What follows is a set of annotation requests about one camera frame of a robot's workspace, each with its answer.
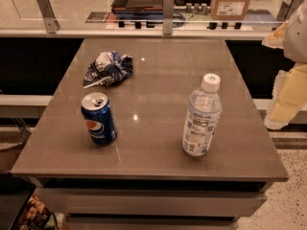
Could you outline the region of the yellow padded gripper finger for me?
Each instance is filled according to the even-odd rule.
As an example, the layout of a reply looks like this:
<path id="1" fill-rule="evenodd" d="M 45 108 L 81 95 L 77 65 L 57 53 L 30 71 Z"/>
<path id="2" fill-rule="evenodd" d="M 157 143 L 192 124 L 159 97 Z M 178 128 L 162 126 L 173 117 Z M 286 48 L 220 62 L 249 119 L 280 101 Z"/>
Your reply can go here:
<path id="1" fill-rule="evenodd" d="M 296 63 L 289 71 L 280 70 L 275 78 L 272 100 L 264 124 L 268 129 L 285 127 L 307 104 L 307 64 Z"/>
<path id="2" fill-rule="evenodd" d="M 283 49 L 287 26 L 288 20 L 283 22 L 275 31 L 264 38 L 262 40 L 262 45 L 273 49 Z"/>

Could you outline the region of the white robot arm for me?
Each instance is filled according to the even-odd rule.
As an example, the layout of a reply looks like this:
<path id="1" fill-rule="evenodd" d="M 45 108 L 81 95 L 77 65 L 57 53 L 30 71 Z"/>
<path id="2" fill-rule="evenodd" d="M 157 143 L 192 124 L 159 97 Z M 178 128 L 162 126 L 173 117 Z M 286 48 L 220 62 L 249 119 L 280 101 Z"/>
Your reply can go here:
<path id="1" fill-rule="evenodd" d="M 277 130 L 285 127 L 307 104 L 307 1 L 263 39 L 262 45 L 282 49 L 284 57 L 295 63 L 289 71 L 279 70 L 274 80 L 264 124 Z"/>

